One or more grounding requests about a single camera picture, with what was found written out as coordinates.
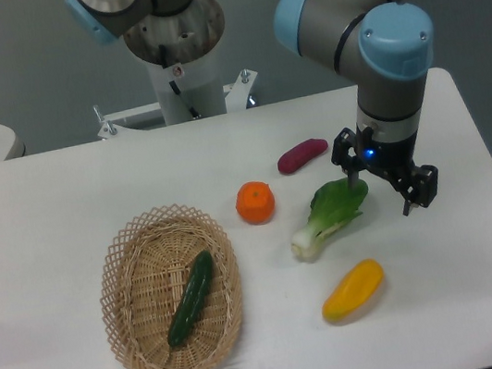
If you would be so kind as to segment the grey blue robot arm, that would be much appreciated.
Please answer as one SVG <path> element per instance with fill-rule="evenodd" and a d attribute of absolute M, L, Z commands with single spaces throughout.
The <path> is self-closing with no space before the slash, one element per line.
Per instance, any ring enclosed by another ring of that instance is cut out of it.
<path fill-rule="evenodd" d="M 65 1 L 98 43 L 124 39 L 147 64 L 167 124 L 225 113 L 215 0 Z M 356 84 L 356 127 L 335 139 L 333 163 L 351 180 L 362 171 L 387 180 L 406 208 L 430 205 L 437 169 L 413 162 L 434 56 L 429 16 L 406 0 L 280 0 L 273 20 L 281 45 Z"/>

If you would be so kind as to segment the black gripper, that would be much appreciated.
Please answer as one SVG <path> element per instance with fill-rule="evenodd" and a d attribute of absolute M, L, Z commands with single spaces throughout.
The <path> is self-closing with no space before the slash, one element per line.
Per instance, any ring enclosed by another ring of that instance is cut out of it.
<path fill-rule="evenodd" d="M 438 170 L 431 165 L 416 166 L 413 160 L 417 134 L 402 141 L 381 142 L 359 138 L 344 128 L 333 141 L 331 162 L 347 176 L 350 189 L 359 181 L 359 173 L 366 169 L 384 179 L 396 176 L 396 188 L 404 199 L 403 214 L 412 208 L 426 208 L 438 192 Z"/>

